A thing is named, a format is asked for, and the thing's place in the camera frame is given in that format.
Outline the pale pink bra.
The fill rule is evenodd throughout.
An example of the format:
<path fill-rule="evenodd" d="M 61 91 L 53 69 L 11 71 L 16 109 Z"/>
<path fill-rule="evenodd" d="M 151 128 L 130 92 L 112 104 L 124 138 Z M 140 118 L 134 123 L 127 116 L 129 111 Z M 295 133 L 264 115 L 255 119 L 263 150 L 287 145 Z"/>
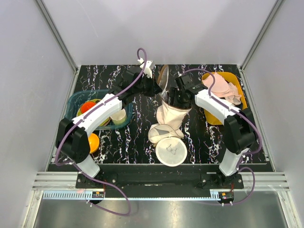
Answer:
<path fill-rule="evenodd" d="M 221 99 L 226 99 L 234 105 L 241 104 L 242 95 L 239 94 L 238 88 L 231 82 L 227 82 L 223 76 L 213 73 L 215 83 L 211 88 L 211 92 Z"/>

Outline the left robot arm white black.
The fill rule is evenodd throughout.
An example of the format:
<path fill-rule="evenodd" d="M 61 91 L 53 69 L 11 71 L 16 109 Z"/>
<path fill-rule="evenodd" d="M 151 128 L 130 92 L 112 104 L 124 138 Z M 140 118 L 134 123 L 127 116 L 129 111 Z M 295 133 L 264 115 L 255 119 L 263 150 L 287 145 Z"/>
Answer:
<path fill-rule="evenodd" d="M 113 87 L 84 114 L 72 120 L 59 122 L 56 148 L 57 154 L 63 153 L 86 174 L 86 183 L 98 188 L 103 181 L 99 166 L 90 156 L 88 137 L 111 115 L 121 111 L 138 95 L 154 97 L 161 92 L 152 70 L 148 66 L 133 66 L 123 75 L 119 84 Z"/>

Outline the cream laundry bag brown trim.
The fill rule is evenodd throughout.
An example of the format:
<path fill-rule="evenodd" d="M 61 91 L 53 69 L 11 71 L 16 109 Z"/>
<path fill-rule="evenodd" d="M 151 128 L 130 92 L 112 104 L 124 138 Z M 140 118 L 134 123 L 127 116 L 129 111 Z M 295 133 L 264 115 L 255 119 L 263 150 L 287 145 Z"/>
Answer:
<path fill-rule="evenodd" d="M 169 93 L 172 91 L 174 95 L 178 92 L 177 88 L 171 87 L 170 90 L 167 90 L 169 80 L 169 66 L 164 65 L 160 71 L 160 74 L 157 78 L 157 84 L 162 89 L 160 93 L 162 105 L 158 107 L 156 113 L 156 119 L 158 124 L 166 124 L 170 126 L 176 134 L 183 137 L 183 133 L 180 130 L 184 117 L 189 113 L 191 110 L 191 105 L 186 106 L 183 108 L 180 104 L 170 104 L 169 103 Z"/>

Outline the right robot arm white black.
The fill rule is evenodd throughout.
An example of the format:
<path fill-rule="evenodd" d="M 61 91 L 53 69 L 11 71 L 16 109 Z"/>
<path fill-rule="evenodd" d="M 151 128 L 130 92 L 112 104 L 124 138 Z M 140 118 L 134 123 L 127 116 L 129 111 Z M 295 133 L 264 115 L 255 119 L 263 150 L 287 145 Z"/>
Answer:
<path fill-rule="evenodd" d="M 215 178 L 220 188 L 227 188 L 233 182 L 232 175 L 238 171 L 242 155 L 260 138 L 252 111 L 250 108 L 241 110 L 225 104 L 210 88 L 195 84 L 189 74 L 182 74 L 175 78 L 175 82 L 177 87 L 169 91 L 169 104 L 178 108 L 196 105 L 211 113 L 224 126 L 223 142 L 226 151 L 219 165 L 220 174 Z"/>

